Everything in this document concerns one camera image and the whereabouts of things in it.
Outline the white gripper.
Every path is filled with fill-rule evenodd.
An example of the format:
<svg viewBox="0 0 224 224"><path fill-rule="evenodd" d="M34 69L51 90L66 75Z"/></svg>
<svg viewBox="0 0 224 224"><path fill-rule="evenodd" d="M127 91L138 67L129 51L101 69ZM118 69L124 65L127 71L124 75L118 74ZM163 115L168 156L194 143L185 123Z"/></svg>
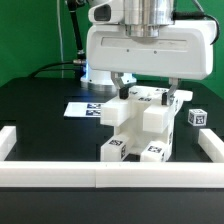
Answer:
<svg viewBox="0 0 224 224"><path fill-rule="evenodd" d="M129 88L122 73L169 77L170 88L161 104L171 106L180 79L202 80L213 70L215 23L182 21L162 27L159 36L129 37L121 25L94 25L87 35L87 61L94 70L111 71L120 99Z"/></svg>

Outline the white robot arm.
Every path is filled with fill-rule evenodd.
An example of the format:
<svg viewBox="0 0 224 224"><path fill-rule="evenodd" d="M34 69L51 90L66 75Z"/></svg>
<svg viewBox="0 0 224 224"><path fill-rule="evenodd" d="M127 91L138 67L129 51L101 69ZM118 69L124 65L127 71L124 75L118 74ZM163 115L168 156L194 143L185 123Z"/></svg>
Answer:
<svg viewBox="0 0 224 224"><path fill-rule="evenodd" d="M202 80L213 69L216 18L202 9L178 12L175 0L67 0L71 11L89 4L87 63L109 71L121 98L128 97L124 73L167 77L161 103L170 105L181 79Z"/></svg>

